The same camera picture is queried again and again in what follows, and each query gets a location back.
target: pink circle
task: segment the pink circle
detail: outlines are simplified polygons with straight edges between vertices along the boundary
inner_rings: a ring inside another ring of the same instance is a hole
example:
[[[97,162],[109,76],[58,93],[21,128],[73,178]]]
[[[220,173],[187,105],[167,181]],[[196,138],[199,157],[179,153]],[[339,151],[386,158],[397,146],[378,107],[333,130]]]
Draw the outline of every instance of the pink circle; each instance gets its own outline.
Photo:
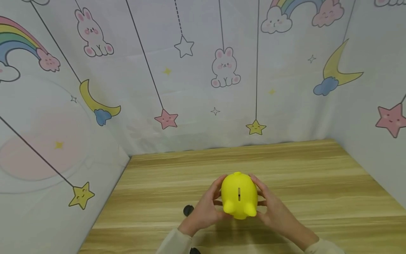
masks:
[[[52,108],[39,115],[23,138],[58,172],[62,173],[83,161],[87,134],[85,114],[73,106]],[[24,180],[42,180],[56,175],[32,149],[13,136],[0,149],[0,166],[10,175]]]

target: yellow moon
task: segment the yellow moon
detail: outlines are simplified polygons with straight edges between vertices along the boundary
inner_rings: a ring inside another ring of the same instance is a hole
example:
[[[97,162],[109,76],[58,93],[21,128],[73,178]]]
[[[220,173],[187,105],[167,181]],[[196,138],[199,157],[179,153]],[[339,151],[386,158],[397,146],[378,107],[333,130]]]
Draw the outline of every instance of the yellow moon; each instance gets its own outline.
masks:
[[[98,103],[93,99],[89,92],[89,79],[83,81],[79,86],[80,94],[82,95],[84,102],[87,106],[94,112],[97,109],[103,109],[111,114],[111,116],[118,115],[121,111],[121,106],[118,107],[107,107],[103,104]]]
[[[334,51],[334,53],[330,56],[327,60],[326,65],[324,66],[323,70],[323,77],[326,79],[328,77],[334,77],[338,80],[338,85],[343,85],[349,83],[357,78],[361,77],[363,72],[355,72],[355,73],[341,73],[338,70],[338,64],[340,62],[341,54],[343,54],[344,47],[347,44],[348,39],[341,44],[338,49]]]

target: wood grain surface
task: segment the wood grain surface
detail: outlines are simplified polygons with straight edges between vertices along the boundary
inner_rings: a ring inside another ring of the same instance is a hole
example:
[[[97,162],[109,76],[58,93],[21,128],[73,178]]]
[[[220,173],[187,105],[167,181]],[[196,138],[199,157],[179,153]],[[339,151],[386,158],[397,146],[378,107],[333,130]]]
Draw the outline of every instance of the wood grain surface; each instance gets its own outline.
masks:
[[[184,219],[184,206],[236,171],[256,174],[303,224],[347,254],[406,253],[406,211],[333,140],[133,156],[80,253],[155,253]],[[202,254],[302,253],[255,218],[201,230],[193,247]]]

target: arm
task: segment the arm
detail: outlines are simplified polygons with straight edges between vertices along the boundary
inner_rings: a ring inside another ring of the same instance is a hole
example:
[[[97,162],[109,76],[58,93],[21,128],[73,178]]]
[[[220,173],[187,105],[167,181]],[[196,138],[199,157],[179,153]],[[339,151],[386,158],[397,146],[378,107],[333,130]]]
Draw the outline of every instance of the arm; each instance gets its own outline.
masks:
[[[222,206],[218,199],[224,178],[220,176],[203,194],[193,212],[186,217],[177,229],[172,230],[164,239],[156,254],[189,254],[192,237],[200,229],[208,228],[220,220],[231,218],[223,211],[217,211],[216,206]]]
[[[306,254],[344,254],[333,243],[320,239],[313,231],[301,224],[283,202],[274,195],[256,176],[250,175],[258,186],[258,195],[265,198],[259,201],[259,206],[266,206],[267,211],[257,211],[257,217],[275,232],[296,244]]]

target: sleeve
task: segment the sleeve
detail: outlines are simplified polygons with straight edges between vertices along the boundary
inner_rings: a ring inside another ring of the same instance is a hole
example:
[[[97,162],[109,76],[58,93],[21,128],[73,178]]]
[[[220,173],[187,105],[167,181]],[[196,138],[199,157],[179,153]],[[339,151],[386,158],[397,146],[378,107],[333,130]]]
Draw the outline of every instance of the sleeve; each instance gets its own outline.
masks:
[[[191,246],[192,238],[175,228],[164,239],[156,254],[189,254]]]
[[[308,247],[305,252],[305,254],[345,254],[345,252],[338,248],[337,245],[320,239],[318,242],[315,244],[311,245]]]

